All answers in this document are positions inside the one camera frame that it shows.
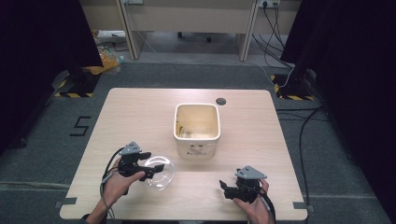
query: hand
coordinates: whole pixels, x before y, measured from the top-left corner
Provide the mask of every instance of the hand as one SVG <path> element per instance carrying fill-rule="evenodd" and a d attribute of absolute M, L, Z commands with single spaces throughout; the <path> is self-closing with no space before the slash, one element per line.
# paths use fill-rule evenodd
<path fill-rule="evenodd" d="M 129 177 L 120 175 L 117 169 L 120 159 L 114 162 L 111 168 L 112 176 L 107 180 L 103 197 L 99 203 L 87 217 L 86 221 L 90 224 L 101 223 L 105 218 L 108 209 L 125 193 L 125 191 L 138 179 L 145 176 L 145 172 L 141 171 Z"/>
<path fill-rule="evenodd" d="M 262 182 L 262 189 L 265 190 L 265 192 L 268 192 L 269 184 L 264 179 L 261 179 L 260 182 Z M 253 221 L 255 224 L 275 223 L 274 219 L 265 208 L 260 194 L 257 195 L 257 198 L 253 203 L 245 203 L 237 198 L 234 198 L 233 202 L 242 208 L 242 210 L 247 214 L 247 219 Z"/>
<path fill-rule="evenodd" d="M 111 207 L 136 180 L 145 175 L 145 172 L 141 171 L 129 177 L 122 176 L 117 172 L 119 161 L 120 159 L 116 160 L 113 168 L 110 169 L 113 173 L 107 180 L 103 192 L 103 198 L 105 199 L 108 207 Z"/>

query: white square bin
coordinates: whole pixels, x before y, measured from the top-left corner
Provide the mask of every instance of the white square bin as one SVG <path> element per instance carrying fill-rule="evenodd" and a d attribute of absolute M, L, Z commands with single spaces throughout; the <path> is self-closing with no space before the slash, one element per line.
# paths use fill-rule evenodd
<path fill-rule="evenodd" d="M 175 111 L 174 137 L 182 159 L 208 160 L 220 138 L 218 107 L 212 104 L 180 104 Z"/>

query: black partition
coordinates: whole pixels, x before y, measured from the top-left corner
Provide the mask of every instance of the black partition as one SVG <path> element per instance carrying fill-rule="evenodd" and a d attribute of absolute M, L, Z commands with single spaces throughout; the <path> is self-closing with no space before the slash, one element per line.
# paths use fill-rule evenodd
<path fill-rule="evenodd" d="M 296 76 L 306 68 L 316 72 L 348 153 L 396 223 L 396 1 L 375 5 L 303 0 L 282 58 L 304 65 Z M 330 16 L 323 22 L 320 15 Z M 309 42 L 312 36 L 320 39 Z"/>
<path fill-rule="evenodd" d="M 0 2 L 0 154 L 34 123 L 62 71 L 102 65 L 78 0 Z"/>

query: black cable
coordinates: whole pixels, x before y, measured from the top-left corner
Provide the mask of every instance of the black cable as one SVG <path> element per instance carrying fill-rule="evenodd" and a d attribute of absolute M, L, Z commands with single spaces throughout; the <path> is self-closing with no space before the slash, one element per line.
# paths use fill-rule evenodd
<path fill-rule="evenodd" d="M 281 112 L 281 113 L 277 113 L 277 114 L 278 114 L 278 115 L 282 115 L 282 114 L 284 114 L 284 115 L 292 115 L 292 116 L 294 116 L 294 117 L 300 118 L 299 120 L 308 119 L 308 118 L 306 118 L 306 117 L 303 117 L 303 116 L 300 116 L 300 115 L 296 115 L 296 114 L 292 114 L 292 113 L 284 113 L 284 112 Z M 326 121 L 326 122 L 329 121 L 328 119 L 312 119 L 312 120 Z"/>
<path fill-rule="evenodd" d="M 304 121 L 303 126 L 301 127 L 301 130 L 300 130 L 300 137 L 299 137 L 300 164 L 301 164 L 301 170 L 303 172 L 303 180 L 304 180 L 304 187 L 305 187 L 305 198 L 306 198 L 306 206 L 307 207 L 309 205 L 309 192 L 308 192 L 308 184 L 306 182 L 306 174 L 305 174 L 305 168 L 304 168 L 303 148 L 301 147 L 302 140 L 303 140 L 303 130 L 304 130 L 305 124 L 322 108 L 323 108 L 323 106 L 321 106 L 321 107 L 317 108 L 316 110 L 314 110 L 308 116 L 308 118 L 306 118 L 306 120 Z M 307 218 L 305 220 L 305 223 L 308 223 L 308 218 L 309 218 L 309 216 L 307 216 Z"/>
<path fill-rule="evenodd" d="M 268 23 L 270 24 L 271 29 L 272 29 L 272 31 L 273 31 L 273 34 L 275 34 L 276 39 L 279 41 L 279 43 L 282 45 L 282 47 L 285 48 L 285 47 L 283 46 L 282 40 L 281 40 L 280 37 L 276 34 L 275 27 L 272 25 L 272 23 L 271 23 L 271 21 L 270 21 L 270 18 L 269 18 L 268 15 L 267 15 L 267 12 L 266 12 L 266 10 L 265 10 L 265 9 L 267 8 L 267 6 L 263 6 L 263 8 L 264 8 L 264 15 L 265 15 L 265 18 L 267 18 Z"/>
<path fill-rule="evenodd" d="M 267 62 L 266 54 L 265 54 L 265 53 L 268 53 L 269 55 L 271 55 L 271 57 L 273 57 L 275 60 L 277 60 L 278 62 L 282 63 L 282 64 L 285 65 L 286 67 L 291 68 L 291 66 L 290 66 L 289 64 L 287 64 L 287 63 L 281 61 L 281 60 L 279 59 L 279 57 L 277 57 L 272 51 L 270 51 L 267 47 L 265 47 L 262 43 L 260 43 L 260 41 L 256 38 L 256 36 L 254 36 L 254 35 L 252 35 L 252 36 L 253 36 L 253 38 L 255 39 L 256 43 L 259 45 L 259 47 L 264 51 L 264 60 L 265 60 L 265 62 L 268 64 L 268 66 L 273 67 L 273 68 L 283 68 L 283 67 L 272 66 L 271 64 L 269 64 L 269 63 Z"/>
<path fill-rule="evenodd" d="M 279 5 L 275 3 L 275 27 L 277 29 L 277 35 L 279 36 L 278 40 L 282 45 L 282 48 L 284 49 L 285 45 L 283 44 L 282 37 L 280 36 L 278 18 L 279 18 Z"/>
<path fill-rule="evenodd" d="M 302 108 L 302 109 L 276 109 L 276 111 L 301 111 L 301 110 L 317 110 L 321 109 L 321 107 L 316 108 Z"/>
<path fill-rule="evenodd" d="M 267 44 L 267 41 L 265 41 L 264 38 L 262 38 L 262 35 L 259 34 L 259 37 L 260 37 L 260 39 L 262 40 L 262 42 L 264 42 L 265 44 Z M 269 44 L 269 43 L 268 43 L 268 46 L 271 47 L 271 48 L 273 48 L 273 49 L 277 49 L 277 50 L 279 50 L 280 52 L 283 52 L 283 49 L 279 49 L 279 48 L 277 48 L 277 47 L 274 47 L 274 46 L 272 46 L 272 45 Z"/>
<path fill-rule="evenodd" d="M 107 176 L 107 174 L 108 174 L 108 172 L 109 172 L 108 167 L 110 167 L 111 162 L 113 162 L 114 158 L 115 158 L 115 157 L 117 156 L 117 154 L 119 154 L 119 152 L 121 152 L 122 150 L 123 150 L 123 147 L 120 148 L 119 150 L 117 150 L 117 151 L 113 154 L 113 156 L 111 156 L 111 159 L 110 159 L 110 161 L 108 162 L 108 164 L 107 164 L 107 166 L 106 166 L 105 173 L 103 174 L 103 177 L 102 177 L 102 178 L 105 178 L 105 177 Z"/>

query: transparent bowl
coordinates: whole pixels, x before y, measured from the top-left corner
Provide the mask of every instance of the transparent bowl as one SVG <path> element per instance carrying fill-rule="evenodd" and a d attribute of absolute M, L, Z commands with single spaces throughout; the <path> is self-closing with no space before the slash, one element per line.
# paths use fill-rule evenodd
<path fill-rule="evenodd" d="M 144 166 L 154 167 L 164 164 L 163 171 L 156 173 L 151 179 L 146 179 L 144 184 L 150 189 L 165 189 L 175 176 L 174 164 L 165 156 L 154 156 L 145 161 Z"/>

